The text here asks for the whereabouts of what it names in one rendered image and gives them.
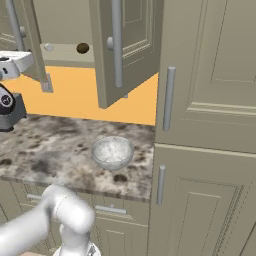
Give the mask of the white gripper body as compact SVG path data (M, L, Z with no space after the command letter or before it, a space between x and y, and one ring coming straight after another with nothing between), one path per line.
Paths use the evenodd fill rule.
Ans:
M34 64L31 52L14 51L12 55L12 77L18 78Z

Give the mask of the brown kiwi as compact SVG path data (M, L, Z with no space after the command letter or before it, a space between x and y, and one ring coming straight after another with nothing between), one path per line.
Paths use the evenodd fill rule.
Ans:
M85 54L89 51L90 47L87 43L79 43L76 47L76 50L80 54Z

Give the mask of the grey marbled bowl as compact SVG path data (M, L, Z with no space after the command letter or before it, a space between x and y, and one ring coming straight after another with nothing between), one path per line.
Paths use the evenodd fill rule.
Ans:
M107 136L92 146L93 160L103 169L116 171L126 167L133 158L133 143L120 136Z

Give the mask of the dark grey box appliance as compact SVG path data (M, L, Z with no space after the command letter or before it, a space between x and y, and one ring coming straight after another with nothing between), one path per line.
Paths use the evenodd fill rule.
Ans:
M0 113L0 132L10 132L14 129L14 126L27 116L25 104L23 102L22 95L20 93L13 94L15 98L15 107L9 114Z

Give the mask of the olive drawer front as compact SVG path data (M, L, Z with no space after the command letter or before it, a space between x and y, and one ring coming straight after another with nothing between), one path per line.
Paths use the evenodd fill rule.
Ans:
M149 222L149 204L145 202L131 201L101 195L92 195L91 205L94 209L96 205L101 205L127 210L127 214L118 214L95 209L98 217L115 219L118 221L141 225L147 225Z
M10 189L11 193L21 205L35 206L39 200L29 198L29 195L41 196L45 190L44 186L27 184L23 182L11 182L0 180L1 189Z

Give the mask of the olive tall cupboard door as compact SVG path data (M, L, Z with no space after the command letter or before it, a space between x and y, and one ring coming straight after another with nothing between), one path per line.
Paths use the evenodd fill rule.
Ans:
M164 0L156 141L256 153L256 0Z
M148 256L245 256L255 223L256 154L154 146Z

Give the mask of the olive base cupboard door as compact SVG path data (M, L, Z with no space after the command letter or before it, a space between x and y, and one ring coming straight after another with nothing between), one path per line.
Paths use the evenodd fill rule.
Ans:
M102 256L147 255L146 225L97 217L91 238Z

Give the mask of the olive wall cabinet door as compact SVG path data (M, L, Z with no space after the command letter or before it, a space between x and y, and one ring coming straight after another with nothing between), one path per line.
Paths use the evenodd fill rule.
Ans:
M25 45L24 51L31 52L34 58L34 64L24 72L24 75L38 81L43 92L52 93L50 74L45 70L41 52L41 37L33 0L13 0L13 2ZM0 0L0 51L19 51L13 36L5 0Z
M105 109L159 71L164 0L122 1L123 86L115 86L111 0L89 0L98 104Z

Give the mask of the olive wall cabinet body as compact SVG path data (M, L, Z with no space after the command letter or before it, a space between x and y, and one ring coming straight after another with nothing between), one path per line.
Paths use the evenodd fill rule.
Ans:
M89 0L33 0L46 66L94 68ZM53 45L52 52L44 44ZM79 43L90 47L77 52Z

